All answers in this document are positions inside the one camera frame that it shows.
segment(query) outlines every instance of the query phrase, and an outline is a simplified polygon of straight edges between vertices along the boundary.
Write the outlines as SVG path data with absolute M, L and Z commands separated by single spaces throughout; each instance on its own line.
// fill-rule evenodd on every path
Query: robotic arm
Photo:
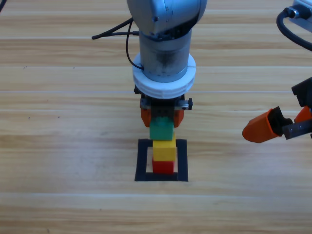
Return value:
M 207 0 L 127 0 L 132 18 L 92 39 L 127 35 L 126 53 L 133 65 L 135 93 L 141 94 L 144 124 L 168 118 L 178 127 L 192 99 L 185 99 L 195 79 L 196 63 L 190 55 L 192 28 L 206 9 Z M 131 32 L 133 21 L 139 32 Z M 128 32 L 115 31 L 129 25 Z M 140 53 L 132 62 L 129 35 L 139 36 Z
M 312 51 L 312 44 L 292 33 L 283 23 L 284 18 L 312 32 L 312 0 L 295 0 L 293 6 L 287 7 L 276 20 L 281 33 L 294 43 Z M 252 119 L 243 130 L 243 137 L 254 143 L 262 143 L 276 137 L 286 139 L 312 133 L 312 78 L 294 86 L 292 92 L 299 101 L 302 111 L 295 118 L 286 119 L 279 107 Z

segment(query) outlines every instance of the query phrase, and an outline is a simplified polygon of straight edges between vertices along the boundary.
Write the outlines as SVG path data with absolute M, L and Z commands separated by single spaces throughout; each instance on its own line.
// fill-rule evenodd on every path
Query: black square outline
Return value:
M 139 139 L 137 145 L 135 181 L 183 181 L 188 182 L 187 140 L 177 139 L 177 171 L 173 175 L 147 173 L 147 149 L 153 146 L 150 139 Z

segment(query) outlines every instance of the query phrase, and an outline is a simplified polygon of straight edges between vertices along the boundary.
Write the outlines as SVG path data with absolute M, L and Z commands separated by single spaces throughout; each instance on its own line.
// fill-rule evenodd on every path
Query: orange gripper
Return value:
M 301 112 L 295 118 L 295 123 L 300 123 L 306 120 L 312 119 L 312 114 L 310 112 L 309 107 L 305 106 Z
M 273 132 L 268 116 L 273 109 L 249 121 L 243 130 L 243 137 L 247 141 L 262 143 L 267 140 L 279 137 Z

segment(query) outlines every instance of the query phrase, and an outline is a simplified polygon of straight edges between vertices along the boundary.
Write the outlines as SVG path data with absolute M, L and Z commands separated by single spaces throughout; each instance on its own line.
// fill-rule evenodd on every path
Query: stacked blocks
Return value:
M 174 122 L 168 117 L 153 118 L 150 137 L 153 140 L 153 172 L 172 175 L 176 160 Z

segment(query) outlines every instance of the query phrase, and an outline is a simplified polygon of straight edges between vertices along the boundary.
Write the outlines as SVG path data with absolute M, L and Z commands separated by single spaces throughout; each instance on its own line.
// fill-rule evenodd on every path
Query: wood grain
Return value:
M 0 15 L 0 234 L 311 234 L 311 138 L 252 144 L 248 121 L 280 106 L 311 54 L 284 38 L 291 0 L 211 0 L 193 30 L 188 183 L 134 182 L 149 131 L 125 38 L 124 0 L 8 0 Z M 288 23 L 294 32 L 310 33 Z M 130 54 L 138 52 L 130 38 Z M 147 165 L 151 170 L 150 160 Z

